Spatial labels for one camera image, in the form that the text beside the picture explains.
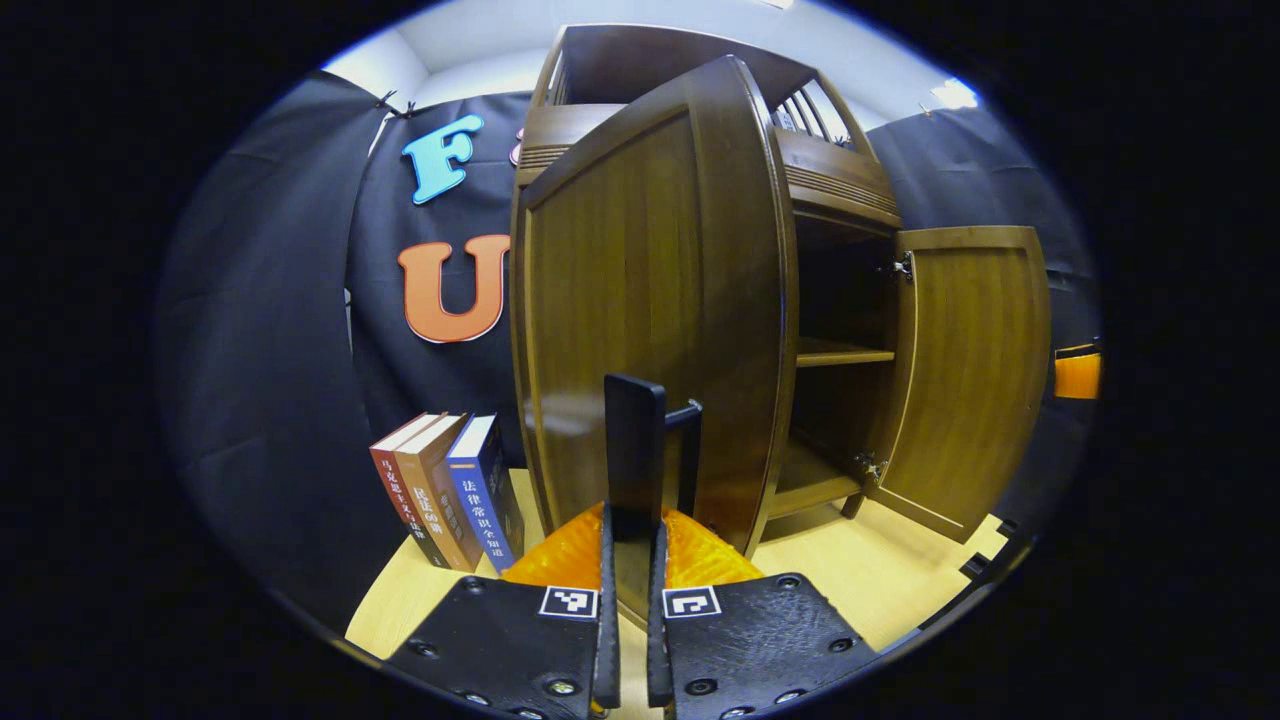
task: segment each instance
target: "cabinet hinge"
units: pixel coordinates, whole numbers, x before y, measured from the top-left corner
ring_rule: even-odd
[[[872,483],[879,487],[881,482],[884,479],[884,470],[888,469],[888,461],[883,460],[881,462],[876,461],[876,451],[868,450],[867,452],[859,452],[854,460],[863,466],[863,473],[870,478]]]
[[[904,250],[901,260],[893,260],[888,268],[882,268],[881,272],[888,274],[901,273],[902,277],[906,278],[906,282],[914,281],[915,277],[911,274],[911,251]]]

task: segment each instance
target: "blue book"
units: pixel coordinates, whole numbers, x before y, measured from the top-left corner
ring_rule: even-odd
[[[471,418],[445,464],[480,547],[502,574],[525,553],[525,520],[498,442],[497,415]]]

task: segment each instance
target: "black curtain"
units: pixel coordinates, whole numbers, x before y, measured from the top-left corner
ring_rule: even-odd
[[[983,108],[933,110],[867,133],[893,183],[905,229],[955,225],[1036,228],[1048,273],[1051,347],[1100,336],[1096,272],[1079,220],[1050,173]],[[1084,447],[1092,400],[1053,396],[1053,363],[1030,443],[993,514],[1039,527]]]
[[[166,441],[196,506],[339,633],[404,538],[370,464],[343,310],[376,100],[314,73],[248,127],[177,225],[154,328]]]
[[[448,243],[453,254],[442,268],[442,304],[449,313],[471,309],[475,259],[463,246],[476,236],[511,232],[516,167],[509,158],[520,142],[516,133],[524,127],[529,97],[517,92],[444,102],[393,118],[378,140],[356,201],[347,266],[356,372],[375,437],[425,411],[497,414],[507,462],[525,466],[509,301],[485,334],[466,342],[428,342],[404,319],[404,270],[397,258],[415,245]],[[412,159],[402,154],[404,146],[470,114],[480,115],[484,127],[468,133],[471,159],[453,161],[466,178],[415,205],[417,179]],[[509,258],[503,258],[506,288]]]

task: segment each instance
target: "ceiling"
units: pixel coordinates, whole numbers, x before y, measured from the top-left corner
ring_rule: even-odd
[[[940,108],[931,90],[951,77],[846,12],[814,0],[796,0],[785,10],[760,0],[452,0],[394,29],[422,70],[435,76],[483,68],[499,56],[538,58],[559,26],[598,22],[721,35],[813,65],[864,127],[918,114],[922,105]]]

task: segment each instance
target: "ceiling light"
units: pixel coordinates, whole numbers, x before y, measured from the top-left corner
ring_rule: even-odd
[[[942,87],[934,87],[929,92],[932,92],[934,97],[941,100],[943,105],[951,108],[952,110],[956,108],[978,106],[978,96],[956,78],[943,82]]]

